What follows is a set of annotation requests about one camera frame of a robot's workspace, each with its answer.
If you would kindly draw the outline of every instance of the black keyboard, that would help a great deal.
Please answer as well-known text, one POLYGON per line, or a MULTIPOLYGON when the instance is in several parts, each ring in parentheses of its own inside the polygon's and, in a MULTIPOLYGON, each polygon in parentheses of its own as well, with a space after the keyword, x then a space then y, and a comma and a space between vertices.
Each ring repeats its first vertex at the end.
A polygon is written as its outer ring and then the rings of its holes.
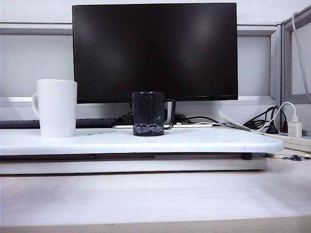
MULTIPOLYGON (((118 123, 117 118, 77 119, 76 128, 111 128, 118 123)), ((4 120, 0 129, 39 129, 39 120, 4 120)))

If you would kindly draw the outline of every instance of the white cable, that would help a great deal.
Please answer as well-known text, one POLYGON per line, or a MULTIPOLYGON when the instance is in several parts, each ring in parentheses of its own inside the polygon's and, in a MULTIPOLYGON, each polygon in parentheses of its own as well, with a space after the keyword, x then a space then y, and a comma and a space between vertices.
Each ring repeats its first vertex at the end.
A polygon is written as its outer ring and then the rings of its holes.
POLYGON ((287 103, 287 104, 290 104, 290 105, 294 108, 293 122, 297 122, 298 119, 297 119, 297 115, 296 115, 296 108, 295 108, 295 106, 294 106, 292 103, 290 103, 290 102, 284 102, 284 103, 281 104, 280 108, 278 109, 278 111, 276 112, 276 114, 273 116, 273 118, 272 118, 269 122, 265 123, 264 126, 262 126, 262 127, 261 127, 259 130, 257 130, 257 131, 260 131, 260 130, 262 130, 264 127, 266 127, 267 125, 269 125, 269 124, 271 123, 271 121, 273 121, 273 120, 276 118, 276 116, 278 115, 278 113, 281 111, 281 108, 282 108, 283 105, 286 104, 286 103, 287 103))
POLYGON ((294 22, 294 17, 295 17, 296 14, 297 14, 297 12, 294 12, 293 15, 292 15, 293 32, 294 32, 294 35, 296 37, 296 42, 297 42, 297 47, 298 47, 298 57, 299 57, 301 71, 302 71, 303 85, 305 87, 306 94, 307 94, 307 96, 309 98, 309 101, 311 103, 311 94, 310 94, 310 91, 308 89, 307 79, 306 79, 306 72, 305 72, 304 65, 303 65, 302 58, 301 58, 301 45, 300 45, 299 38, 298 38, 298 36, 296 34, 296 27, 295 27, 295 22, 294 22))

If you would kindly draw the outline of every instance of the white ceramic mug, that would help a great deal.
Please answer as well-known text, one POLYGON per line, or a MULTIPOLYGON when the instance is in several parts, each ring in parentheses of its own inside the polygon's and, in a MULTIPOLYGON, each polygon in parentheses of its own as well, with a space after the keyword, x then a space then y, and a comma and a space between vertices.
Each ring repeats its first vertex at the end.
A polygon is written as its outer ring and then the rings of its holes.
POLYGON ((42 137, 72 137, 76 128, 77 83, 37 80, 32 107, 39 117, 42 137))

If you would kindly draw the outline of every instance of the power plug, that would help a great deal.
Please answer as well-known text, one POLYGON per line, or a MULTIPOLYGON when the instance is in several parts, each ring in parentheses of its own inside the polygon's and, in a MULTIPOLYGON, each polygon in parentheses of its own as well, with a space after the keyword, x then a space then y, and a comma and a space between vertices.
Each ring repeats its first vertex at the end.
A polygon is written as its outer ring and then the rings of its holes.
POLYGON ((278 134, 278 130, 277 130, 276 126, 274 125, 274 121, 271 121, 269 128, 266 130, 266 133, 278 134))
POLYGON ((281 129, 281 132, 282 133, 287 133, 288 132, 288 125, 287 125, 287 121, 286 120, 283 122, 283 126, 282 126, 282 129, 281 129))

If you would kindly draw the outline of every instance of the computer monitor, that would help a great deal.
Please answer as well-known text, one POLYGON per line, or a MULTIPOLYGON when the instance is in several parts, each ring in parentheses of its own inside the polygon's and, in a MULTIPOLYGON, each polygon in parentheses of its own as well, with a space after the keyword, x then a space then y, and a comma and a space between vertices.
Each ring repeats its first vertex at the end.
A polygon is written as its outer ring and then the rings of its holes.
POLYGON ((72 7, 78 103, 238 98, 235 3, 72 7))

